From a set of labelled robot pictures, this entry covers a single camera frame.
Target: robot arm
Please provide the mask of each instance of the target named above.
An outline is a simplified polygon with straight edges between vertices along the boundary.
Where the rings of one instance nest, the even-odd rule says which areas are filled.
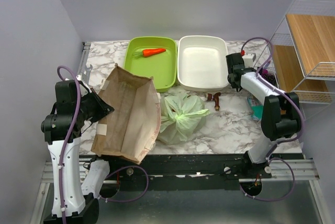
[[[97,222],[99,204],[97,197],[103,181],[109,174],[109,164],[104,160],[91,163],[91,169],[81,185],[79,174],[79,148],[81,144],[81,129],[84,121],[94,123],[105,117],[114,109],[90,89],[79,81],[81,90],[80,112],[73,128],[71,137],[66,145],[63,163],[63,195],[65,201],[65,215],[68,224]],[[53,180],[54,199],[52,214],[44,223],[62,223],[62,209],[60,204],[58,164],[66,133],[73,118],[76,107],[76,86],[74,80],[61,81],[55,86],[56,103],[52,112],[42,122],[41,130],[48,143],[50,151]]]
[[[299,108],[299,98],[295,93],[268,88],[256,77],[256,70],[245,68],[241,53],[226,56],[228,82],[232,88],[242,88],[253,94],[263,105],[261,127],[263,136],[245,154],[248,166],[266,162],[267,156],[274,151],[278,139],[289,138],[301,129],[301,119],[297,111],[280,93],[286,94]]]

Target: wooden shelf board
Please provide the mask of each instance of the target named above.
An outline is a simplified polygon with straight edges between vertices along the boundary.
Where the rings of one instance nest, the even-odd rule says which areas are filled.
[[[335,62],[335,16],[287,14],[286,19],[306,74],[320,62]],[[335,78],[335,64],[312,75]]]
[[[274,45],[273,47],[273,61],[276,67],[279,87],[286,92],[291,92],[304,78],[295,49],[293,46]],[[322,80],[304,80],[296,90],[328,92],[327,86]],[[310,101],[318,101],[320,96],[314,93],[306,93],[303,97],[309,98],[308,100]],[[326,102],[331,102],[329,95],[324,94],[322,97],[324,97],[323,100],[326,100]]]

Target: green tray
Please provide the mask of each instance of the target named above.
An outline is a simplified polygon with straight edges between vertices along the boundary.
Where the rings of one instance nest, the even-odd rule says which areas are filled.
[[[166,52],[147,58],[133,55],[144,49],[155,48],[165,48]],[[166,92],[176,81],[177,44],[166,37],[135,37],[129,42],[124,69],[138,76],[153,76],[156,90]]]

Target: white marble surface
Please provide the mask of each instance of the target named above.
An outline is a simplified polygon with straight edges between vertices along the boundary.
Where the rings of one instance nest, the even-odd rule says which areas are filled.
[[[228,41],[228,52],[239,52],[242,41]],[[102,80],[108,77],[114,64],[123,66],[128,41],[93,42],[86,65],[93,66],[89,85],[99,92]],[[254,52],[259,56],[265,43],[252,41],[245,47],[246,52]],[[164,95],[188,93],[204,97],[204,93],[186,91],[180,86],[172,87]],[[151,150],[151,154],[228,154],[244,153],[250,149],[261,135],[260,123],[251,119],[251,108],[247,102],[247,92],[237,93],[230,87],[221,91],[220,111],[214,110],[214,102],[207,102],[206,108],[211,111],[207,116],[206,124],[194,133],[187,143],[165,145],[160,141]],[[92,125],[82,135],[80,154],[93,154],[91,146],[95,136],[95,127]],[[302,152],[298,141],[281,144],[275,152],[300,153]]]

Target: paper bag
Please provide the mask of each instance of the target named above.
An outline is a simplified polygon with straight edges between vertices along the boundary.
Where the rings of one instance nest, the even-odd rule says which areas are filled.
[[[114,112],[98,122],[91,151],[141,163],[153,148],[161,124],[160,101],[153,80],[116,65],[98,95]]]

